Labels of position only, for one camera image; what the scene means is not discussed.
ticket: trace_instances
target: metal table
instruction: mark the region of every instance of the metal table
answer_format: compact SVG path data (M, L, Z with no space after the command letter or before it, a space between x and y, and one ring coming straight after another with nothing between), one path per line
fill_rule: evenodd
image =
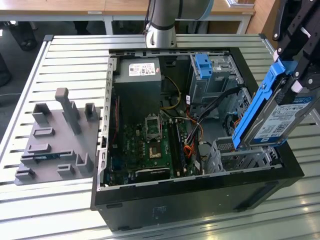
M239 47L260 83L272 64L268 42L258 35L178 35L179 47ZM308 239L320 232L320 128L309 115L288 140L305 177L259 207L184 222L112 233L91 211L92 179L15 186L15 172L31 132L35 103L54 101L69 88L77 107L103 107L108 49L144 48L140 35L55 36L43 42L0 145L1 239Z

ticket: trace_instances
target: cable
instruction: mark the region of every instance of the cable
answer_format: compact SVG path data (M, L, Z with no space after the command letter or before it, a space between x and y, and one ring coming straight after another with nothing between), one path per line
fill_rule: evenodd
M199 175L202 174L202 161L201 161L201 157L200 157L200 151L199 151L199 141L198 141L198 132L195 133L195 136L194 136L194 139L195 139L195 160L200 163L200 170L199 170Z
M189 145L185 145L185 146L183 147L183 151L184 151L184 153L188 156L188 158L191 157L191 154L195 154L195 151L194 151L193 148L190 147Z
M208 142L208 141L200 141L199 144L200 145L207 144L207 145L209 145L210 148L212 147L212 144L210 142Z
M190 117L188 109L186 110L185 114L186 114L186 117L189 118L194 124L197 124L197 121L195 119L193 119L192 117ZM201 130L200 139L202 139L203 136L204 136L204 129L200 124L199 124L199 127L200 127L200 130Z
M230 127L230 125L228 126L228 119L229 119L230 116L232 116L232 115L231 115L231 114L227 114L227 115L225 116L225 118L224 118L225 132L226 132L226 135L227 135L228 137L231 136L231 134L230 134L230 132L229 132L229 127Z
M0 97L10 96L10 95L21 95L21 92L20 92L20 93L6 93L6 94L1 94Z
M190 120L189 118L186 117L182 117L182 116L172 116L170 115L166 110L161 109L161 111L164 113L164 115L166 115L168 118L170 119L183 119L183 120Z
M172 107L172 106L173 106L172 98L170 97L168 101L169 101L170 107ZM177 108L176 108L176 107L175 107L174 109L171 109L171 110L172 110L172 111L175 111L177 117L180 117L180 114L179 114L179 112L177 111Z
M150 4L151 4L151 0L149 0L148 8L146 9L146 14L145 14L144 23L143 23L142 34L146 33L146 26L147 26L147 20L149 18Z
M243 84L241 84L241 85L239 84L238 87L233 87L233 88L226 90L225 92L223 92L220 96L215 98L212 102L210 102L205 107L205 109L202 111L202 113L200 114L200 116L198 117L198 119L196 121L196 126L193 128L193 130L190 132L189 136L186 138L187 145L190 145L190 143L192 142L192 139L194 138L194 136L197 132L197 128L199 127L201 122L205 119L205 117L207 117L210 114L210 112L213 111L215 108L217 108L224 98L228 97L231 94L239 93L241 88L243 88L244 86L245 85L243 85Z
M201 161L205 163L206 160L208 159L208 155L202 155L202 156L200 156L200 158L201 158Z
M240 120L241 120L241 118L239 118L237 121L234 122L234 124L233 124L234 128L236 128L239 125Z
M170 77L165 76L164 78L169 79L169 80L173 83L173 85L175 86L175 88L176 88L177 91L178 91L179 97L178 97L178 102L177 102L175 105L173 105L173 106L160 107L160 109L161 109L161 110L174 109L174 108L176 108L176 107L180 104L180 101L181 101L181 92L180 92L180 89L179 89L179 87L177 86L177 84L176 84Z
M152 24L152 19L154 19L155 8L156 8L156 0L154 0L153 2L153 9L151 14L150 24Z

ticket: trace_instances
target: motherboard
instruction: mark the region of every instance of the motherboard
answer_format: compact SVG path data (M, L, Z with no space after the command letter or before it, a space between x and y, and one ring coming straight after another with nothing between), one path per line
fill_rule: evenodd
M184 155L184 120L149 115L139 124L125 124L120 144L112 145L105 182L109 186L187 177L194 166Z

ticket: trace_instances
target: power supply label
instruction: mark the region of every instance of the power supply label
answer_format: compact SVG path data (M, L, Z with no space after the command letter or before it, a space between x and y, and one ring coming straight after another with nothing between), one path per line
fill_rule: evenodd
M129 65L129 77L156 75L155 64L150 63L132 63Z
M274 108L270 116L254 137L255 143L274 143L296 119L296 113L304 109L311 102L312 97L298 96L292 104Z

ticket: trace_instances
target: wooden desk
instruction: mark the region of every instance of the wooden desk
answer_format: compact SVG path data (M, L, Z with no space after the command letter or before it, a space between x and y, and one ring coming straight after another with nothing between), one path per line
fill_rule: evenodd
M103 19L108 35L113 34L112 21L143 21L147 12L148 0L105 0ZM239 21L237 34L244 34L253 8L230 8L226 0L214 0L210 16L206 21Z
M272 37L279 5L280 0L256 0L254 5L256 14L247 29L248 34L265 34L274 48L278 45L272 40Z
M143 21L148 0L0 0L0 21L104 21L113 34L112 21ZM230 8L226 0L215 0L206 21L238 21L244 34L252 8Z
M0 21L103 20L106 0L0 0Z

